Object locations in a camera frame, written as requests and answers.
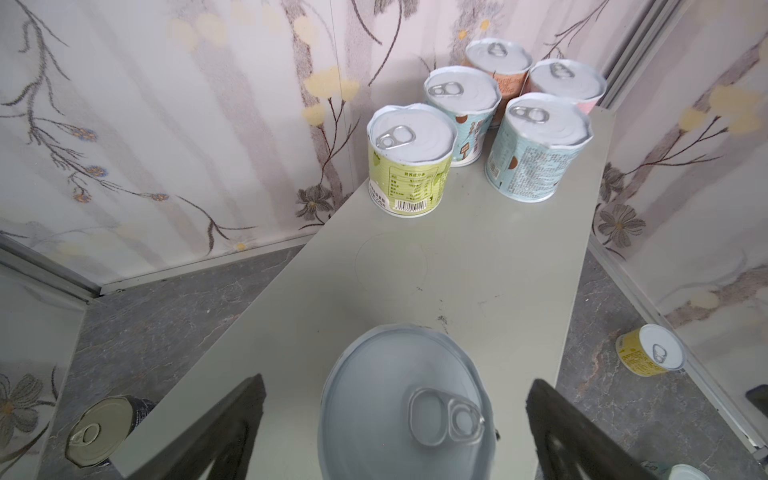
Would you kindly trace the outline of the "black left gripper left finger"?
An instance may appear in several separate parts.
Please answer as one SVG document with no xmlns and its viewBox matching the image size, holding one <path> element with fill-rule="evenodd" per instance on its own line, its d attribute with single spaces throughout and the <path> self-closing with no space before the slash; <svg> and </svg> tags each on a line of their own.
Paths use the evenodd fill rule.
<svg viewBox="0 0 768 480">
<path fill-rule="evenodd" d="M 244 479 L 267 397 L 263 377 L 243 380 L 132 479 Z"/>
</svg>

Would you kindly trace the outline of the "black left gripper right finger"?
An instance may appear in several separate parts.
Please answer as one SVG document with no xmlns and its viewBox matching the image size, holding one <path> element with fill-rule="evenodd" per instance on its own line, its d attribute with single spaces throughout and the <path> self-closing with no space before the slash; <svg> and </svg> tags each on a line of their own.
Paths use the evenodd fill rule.
<svg viewBox="0 0 768 480">
<path fill-rule="evenodd" d="M 545 479 L 653 477 L 546 381 L 533 381 L 526 412 Z"/>
</svg>

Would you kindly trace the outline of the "yellow labelled can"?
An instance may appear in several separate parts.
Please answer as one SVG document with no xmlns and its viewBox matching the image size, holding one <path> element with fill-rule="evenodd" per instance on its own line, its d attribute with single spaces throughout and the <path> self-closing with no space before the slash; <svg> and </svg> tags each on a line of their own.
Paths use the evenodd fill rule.
<svg viewBox="0 0 768 480">
<path fill-rule="evenodd" d="M 615 343 L 621 363 L 640 377 L 651 377 L 682 370 L 686 351 L 668 329 L 647 324 L 620 335 Z"/>
</svg>

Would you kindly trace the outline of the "pink labelled white-lid can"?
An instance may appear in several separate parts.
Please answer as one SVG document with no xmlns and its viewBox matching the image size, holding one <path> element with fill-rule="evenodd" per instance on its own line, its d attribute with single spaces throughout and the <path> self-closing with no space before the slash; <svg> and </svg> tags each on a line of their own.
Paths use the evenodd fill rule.
<svg viewBox="0 0 768 480">
<path fill-rule="evenodd" d="M 317 440 L 325 479 L 487 479 L 496 444 L 478 371 L 444 333 L 376 327 L 325 382 Z"/>
</svg>

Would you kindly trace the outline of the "light blue can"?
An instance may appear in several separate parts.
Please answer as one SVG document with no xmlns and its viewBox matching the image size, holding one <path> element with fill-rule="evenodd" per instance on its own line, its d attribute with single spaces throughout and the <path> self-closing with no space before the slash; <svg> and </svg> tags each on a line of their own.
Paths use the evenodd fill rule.
<svg viewBox="0 0 768 480">
<path fill-rule="evenodd" d="M 590 118 L 574 104 L 550 94 L 524 94 L 506 106 L 486 177 L 508 198 L 545 201 L 592 138 Z"/>
</svg>

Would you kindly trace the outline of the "green labelled can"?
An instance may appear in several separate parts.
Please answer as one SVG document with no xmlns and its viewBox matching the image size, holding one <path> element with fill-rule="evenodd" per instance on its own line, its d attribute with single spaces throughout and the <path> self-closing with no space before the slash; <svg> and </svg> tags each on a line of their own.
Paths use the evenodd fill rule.
<svg viewBox="0 0 768 480">
<path fill-rule="evenodd" d="M 449 117 L 423 103 L 388 105 L 374 113 L 367 135 L 372 201 L 400 218 L 435 210 L 457 142 L 457 129 Z"/>
</svg>

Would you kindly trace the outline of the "teal labelled white-lid can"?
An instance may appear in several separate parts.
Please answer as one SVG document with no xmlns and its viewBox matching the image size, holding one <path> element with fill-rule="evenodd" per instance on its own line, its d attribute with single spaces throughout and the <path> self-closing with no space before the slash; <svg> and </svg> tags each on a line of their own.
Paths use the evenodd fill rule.
<svg viewBox="0 0 768 480">
<path fill-rule="evenodd" d="M 424 82 L 427 103 L 445 113 L 457 129 L 453 167 L 474 163 L 502 100 L 497 82 L 487 73 L 466 66 L 448 66 L 430 73 Z"/>
</svg>

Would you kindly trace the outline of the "pink fruit labelled can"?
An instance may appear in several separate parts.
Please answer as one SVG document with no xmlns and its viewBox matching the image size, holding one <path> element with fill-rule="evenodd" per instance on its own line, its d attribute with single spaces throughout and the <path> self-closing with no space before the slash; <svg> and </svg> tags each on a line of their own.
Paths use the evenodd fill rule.
<svg viewBox="0 0 768 480">
<path fill-rule="evenodd" d="M 593 67 L 571 59 L 546 59 L 529 70 L 522 94 L 554 95 L 589 114 L 606 91 L 605 78 Z"/>
</svg>

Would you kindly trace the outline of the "orange labelled can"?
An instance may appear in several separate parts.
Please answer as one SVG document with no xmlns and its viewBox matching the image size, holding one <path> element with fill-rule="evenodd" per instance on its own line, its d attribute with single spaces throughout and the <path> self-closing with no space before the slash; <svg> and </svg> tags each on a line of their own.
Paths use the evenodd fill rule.
<svg viewBox="0 0 768 480">
<path fill-rule="evenodd" d="M 531 55 L 518 43 L 499 38 L 471 41 L 465 48 L 465 64 L 489 74 L 498 84 L 501 102 L 491 126 L 501 124 L 507 103 L 518 97 L 530 68 Z"/>
</svg>

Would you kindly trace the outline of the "white-lid can front right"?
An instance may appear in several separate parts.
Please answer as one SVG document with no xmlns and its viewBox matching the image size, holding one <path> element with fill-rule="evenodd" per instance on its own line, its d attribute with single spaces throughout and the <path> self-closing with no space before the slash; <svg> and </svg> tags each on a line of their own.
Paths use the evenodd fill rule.
<svg viewBox="0 0 768 480">
<path fill-rule="evenodd" d="M 707 474 L 687 464 L 643 461 L 641 466 L 659 480 L 710 480 Z"/>
</svg>

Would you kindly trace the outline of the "dark blue tomato can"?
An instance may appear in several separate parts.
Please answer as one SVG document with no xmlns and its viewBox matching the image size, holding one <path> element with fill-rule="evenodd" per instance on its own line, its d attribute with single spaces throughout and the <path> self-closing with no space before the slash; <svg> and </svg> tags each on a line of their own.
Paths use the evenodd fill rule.
<svg viewBox="0 0 768 480">
<path fill-rule="evenodd" d="M 109 457 L 149 415 L 156 403 L 131 395 L 108 397 L 86 410 L 71 429 L 65 457 L 79 468 L 109 463 Z"/>
</svg>

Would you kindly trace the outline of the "grey metal cabinet box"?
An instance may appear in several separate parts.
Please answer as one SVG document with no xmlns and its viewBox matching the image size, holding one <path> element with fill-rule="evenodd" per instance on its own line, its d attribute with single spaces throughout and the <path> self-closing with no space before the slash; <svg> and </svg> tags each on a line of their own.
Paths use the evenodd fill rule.
<svg viewBox="0 0 768 480">
<path fill-rule="evenodd" d="M 448 335 L 474 363 L 493 408 L 494 479 L 531 479 L 538 458 L 526 399 L 555 382 L 572 316 L 613 114 L 557 192 L 521 203 L 482 163 L 452 170 L 440 205 L 396 218 L 359 189 L 112 455 L 136 473 L 233 390 L 261 375 L 267 397 L 248 475 L 317 479 L 321 393 L 343 351 L 407 323 Z"/>
</svg>

